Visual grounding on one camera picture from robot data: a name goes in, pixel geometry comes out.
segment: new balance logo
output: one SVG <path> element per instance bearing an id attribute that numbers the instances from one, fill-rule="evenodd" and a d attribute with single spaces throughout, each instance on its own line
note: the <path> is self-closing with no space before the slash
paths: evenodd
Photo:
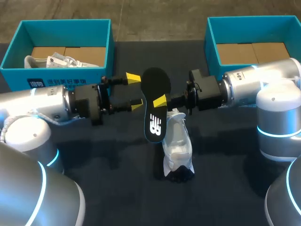
<path id="1" fill-rule="evenodd" d="M 157 118 L 154 115 L 150 114 L 150 132 L 156 134 L 157 136 L 161 135 L 161 119 Z"/>

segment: shoe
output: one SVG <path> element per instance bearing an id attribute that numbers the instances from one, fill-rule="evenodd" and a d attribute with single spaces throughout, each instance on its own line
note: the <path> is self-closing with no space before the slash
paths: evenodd
<path id="1" fill-rule="evenodd" d="M 88 64 L 75 60 L 69 56 L 63 56 L 54 53 L 47 59 L 37 59 L 27 56 L 24 59 L 24 68 L 56 68 L 56 67 L 99 67 L 97 65 Z"/>
<path id="2" fill-rule="evenodd" d="M 184 123 L 185 116 L 185 113 L 180 113 L 176 108 L 167 112 L 166 135 L 162 141 L 165 154 L 163 160 L 165 177 L 170 172 L 178 171 L 181 166 L 186 167 L 194 174 L 192 146 Z"/>

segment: glowing blue ring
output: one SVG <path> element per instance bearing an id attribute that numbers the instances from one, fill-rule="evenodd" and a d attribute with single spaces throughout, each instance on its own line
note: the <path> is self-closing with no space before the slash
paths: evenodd
<path id="1" fill-rule="evenodd" d="M 40 196 L 39 196 L 39 199 L 38 199 L 38 202 L 37 202 L 37 205 L 36 207 L 34 208 L 33 212 L 32 212 L 32 215 L 31 217 L 29 218 L 29 220 L 27 221 L 26 225 L 25 226 L 31 226 L 34 219 L 36 218 L 39 210 L 40 210 L 40 207 L 42 205 L 42 202 L 43 202 L 43 199 L 44 199 L 44 195 L 45 195 L 45 190 L 46 190 L 46 172 L 45 172 L 45 168 L 44 166 L 38 162 L 40 167 L 41 167 L 41 170 L 42 170 L 42 188 L 41 188 L 41 192 L 40 192 Z"/>
<path id="2" fill-rule="evenodd" d="M 298 213 L 301 215 L 301 209 L 299 209 L 295 199 L 293 198 L 293 195 L 292 195 L 292 192 L 291 192 L 291 189 L 290 189 L 290 185 L 289 185 L 289 181 L 288 181 L 288 178 L 289 178 L 289 173 L 290 173 L 290 169 L 291 169 L 291 166 L 292 164 L 295 162 L 295 160 L 291 163 L 291 165 L 288 167 L 288 170 L 287 170 L 287 173 L 286 173 L 286 186 L 287 186 L 287 191 L 288 191 L 288 195 L 290 196 L 291 198 L 291 201 L 293 203 L 293 206 L 296 208 L 296 210 L 298 211 Z"/>
<path id="3" fill-rule="evenodd" d="M 276 135 L 276 134 L 270 134 L 270 133 L 263 132 L 258 126 L 257 126 L 257 129 L 259 132 L 261 132 L 262 134 L 269 136 L 269 137 L 293 137 L 301 132 L 301 130 L 299 130 L 299 131 L 291 133 L 291 134 Z"/>
<path id="4" fill-rule="evenodd" d="M 32 90 L 30 90 L 30 96 L 31 96 L 32 98 L 34 97 L 34 94 L 35 94 L 35 92 L 36 92 L 36 89 L 37 89 L 37 88 L 33 88 Z"/>
<path id="5" fill-rule="evenodd" d="M 36 91 L 37 88 L 33 88 L 32 90 L 30 90 L 30 96 L 31 97 L 34 97 L 34 93 Z"/>
<path id="6" fill-rule="evenodd" d="M 47 164 L 47 166 L 51 166 L 57 160 L 58 154 L 59 154 L 59 151 L 57 150 L 56 156 L 50 163 Z"/>

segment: cardboard box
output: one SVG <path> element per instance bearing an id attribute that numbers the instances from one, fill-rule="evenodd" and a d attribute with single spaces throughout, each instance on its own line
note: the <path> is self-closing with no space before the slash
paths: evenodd
<path id="1" fill-rule="evenodd" d="M 252 44 L 258 63 L 268 63 L 290 57 L 283 42 L 253 43 Z"/>
<path id="2" fill-rule="evenodd" d="M 217 44 L 223 65 L 257 64 L 252 44 Z"/>
<path id="3" fill-rule="evenodd" d="M 63 52 L 64 48 L 74 47 L 80 47 L 81 53 L 89 54 L 91 59 L 97 58 L 102 65 L 24 69 L 27 55 L 46 58 L 54 52 Z M 111 77 L 113 61 L 114 39 L 110 20 L 27 20 L 19 24 L 0 70 L 12 91 L 56 85 L 73 89 L 78 85 L 100 83 L 102 76 Z"/>
<path id="4" fill-rule="evenodd" d="M 66 47 L 34 47 L 32 50 L 32 57 L 39 59 L 47 59 L 52 54 L 59 53 L 64 55 Z"/>
<path id="5" fill-rule="evenodd" d="M 288 57 L 301 61 L 300 40 L 296 16 L 209 17 L 204 43 L 209 74 L 220 80 L 225 72 L 252 66 L 254 54 L 258 63 Z"/>
<path id="6" fill-rule="evenodd" d="M 290 57 L 283 42 L 217 44 L 223 65 L 261 64 Z"/>

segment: black cable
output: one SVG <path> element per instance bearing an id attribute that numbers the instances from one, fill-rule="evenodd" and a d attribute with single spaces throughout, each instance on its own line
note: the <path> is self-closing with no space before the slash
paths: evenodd
<path id="1" fill-rule="evenodd" d="M 195 82 L 194 84 L 197 84 L 197 83 Z M 198 85 L 198 84 L 197 84 L 197 85 Z M 199 87 L 199 85 L 198 85 L 198 89 L 199 89 L 199 91 L 202 91 L 201 88 Z"/>

